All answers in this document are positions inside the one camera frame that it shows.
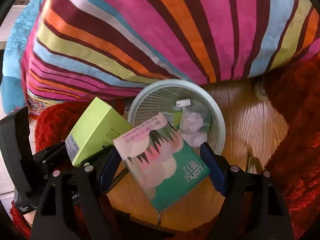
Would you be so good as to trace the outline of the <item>person's left hand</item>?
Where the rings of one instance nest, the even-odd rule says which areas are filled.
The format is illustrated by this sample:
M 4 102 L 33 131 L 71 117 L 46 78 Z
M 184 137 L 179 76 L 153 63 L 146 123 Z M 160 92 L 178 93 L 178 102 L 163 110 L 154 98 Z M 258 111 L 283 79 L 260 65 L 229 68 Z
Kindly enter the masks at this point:
M 35 217 L 35 211 L 23 215 L 23 217 L 25 218 L 25 220 L 28 223 L 28 225 L 32 227 L 33 226 L 34 217 Z

